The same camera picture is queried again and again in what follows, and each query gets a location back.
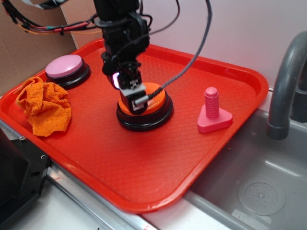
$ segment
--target sink basin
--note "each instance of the sink basin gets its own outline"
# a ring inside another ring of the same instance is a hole
[[[242,229],[307,229],[307,127],[291,121],[288,138],[272,140],[267,117],[257,110],[190,192]]]

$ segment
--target sink drain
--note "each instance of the sink drain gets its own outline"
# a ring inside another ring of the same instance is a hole
[[[284,190],[271,180],[262,177],[243,182],[238,190],[238,198],[247,211],[260,216],[279,212],[286,202]]]

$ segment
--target orange towel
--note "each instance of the orange towel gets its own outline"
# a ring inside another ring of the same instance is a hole
[[[40,77],[31,77],[15,92],[16,103],[29,116],[33,134],[48,137],[54,131],[65,132],[71,120],[71,106],[67,91],[54,83],[44,83]]]

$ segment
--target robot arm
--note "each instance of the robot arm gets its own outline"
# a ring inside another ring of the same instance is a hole
[[[148,25],[136,10],[138,0],[94,0],[99,18],[95,25],[103,32],[105,53],[103,73],[114,88],[120,90],[123,103],[132,114],[140,115],[147,103],[135,106],[134,101],[145,96],[141,65],[136,57],[149,45]]]

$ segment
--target plastic tray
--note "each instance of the plastic tray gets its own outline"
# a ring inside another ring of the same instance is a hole
[[[179,199],[226,142],[254,112],[268,92],[259,73],[206,58],[166,88],[174,114],[162,127],[148,132],[128,131],[117,117],[119,92],[103,75],[103,41],[75,51],[92,74],[82,85],[68,90],[72,119],[66,133],[48,138],[32,134],[16,95],[0,99],[0,119],[45,151],[113,205],[129,212],[157,210]],[[179,73],[191,55],[150,45],[138,57],[143,81],[165,83]],[[45,71],[35,76],[46,79]],[[216,87],[220,107],[233,114],[234,123],[211,133],[198,132],[197,120],[204,91]]]

